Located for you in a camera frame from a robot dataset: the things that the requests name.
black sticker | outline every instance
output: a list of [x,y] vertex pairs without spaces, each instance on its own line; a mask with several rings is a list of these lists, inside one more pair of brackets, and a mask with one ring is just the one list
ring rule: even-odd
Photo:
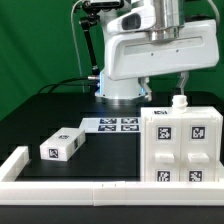
[[60,135],[58,138],[60,138],[60,139],[67,139],[67,138],[69,138],[69,135]]
[[138,124],[138,118],[122,118],[122,124]]
[[74,141],[74,147],[75,147],[75,149],[77,149],[79,147],[78,139],[76,139]]
[[171,172],[170,171],[157,171],[157,182],[170,182]]
[[189,181],[190,182],[202,182],[203,181],[203,171],[202,170],[189,171]]
[[139,131],[138,125],[121,125],[121,131]]
[[58,158],[58,149],[49,149],[50,158]]
[[116,125],[100,125],[98,131],[116,131]]
[[192,127],[191,139],[205,139],[205,127]]
[[158,140],[171,140],[171,127],[158,128]]
[[116,118],[102,118],[100,119],[100,124],[116,124],[117,119]]

green backdrop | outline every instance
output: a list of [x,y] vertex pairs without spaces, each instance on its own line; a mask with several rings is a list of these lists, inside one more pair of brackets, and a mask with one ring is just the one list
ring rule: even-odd
[[[215,93],[224,99],[223,0],[214,0],[221,13],[218,33],[220,61],[215,68],[193,71],[186,90]],[[72,0],[1,0],[0,2],[0,119],[9,114],[41,87],[64,79],[79,77],[73,43],[70,13]],[[185,14],[214,15],[206,0],[185,3]],[[84,75],[90,62],[83,32],[74,17]],[[103,68],[103,37],[100,26],[91,30],[96,57]],[[171,91],[176,75],[151,79],[155,91]],[[81,91],[61,87],[58,91]]]

white box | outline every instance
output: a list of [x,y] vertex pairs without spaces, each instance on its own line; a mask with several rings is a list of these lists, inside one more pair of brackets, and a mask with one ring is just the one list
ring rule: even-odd
[[141,110],[141,180],[217,181],[222,116],[213,107],[172,112]]
[[61,128],[40,145],[41,159],[68,161],[84,142],[83,129]]

black table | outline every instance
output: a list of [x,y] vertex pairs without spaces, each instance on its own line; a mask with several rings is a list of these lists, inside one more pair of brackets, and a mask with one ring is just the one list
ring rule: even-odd
[[[186,95],[189,106],[214,106],[224,114],[224,103],[215,95]],[[67,163],[40,160],[39,145],[61,127],[78,128],[84,117],[139,117],[142,106],[166,107],[171,99],[168,93],[156,93],[151,103],[112,106],[96,103],[89,94],[34,95],[0,122],[0,161],[3,163],[17,146],[28,145],[31,161],[17,181],[138,181],[138,133],[87,134],[85,144]],[[1,223],[215,224],[223,220],[223,207],[0,206]]]

white container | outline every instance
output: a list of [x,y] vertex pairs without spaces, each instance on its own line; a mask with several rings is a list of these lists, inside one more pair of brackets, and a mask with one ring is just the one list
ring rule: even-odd
[[141,109],[141,181],[217,181],[222,116],[213,107],[186,107],[183,98],[173,102]]

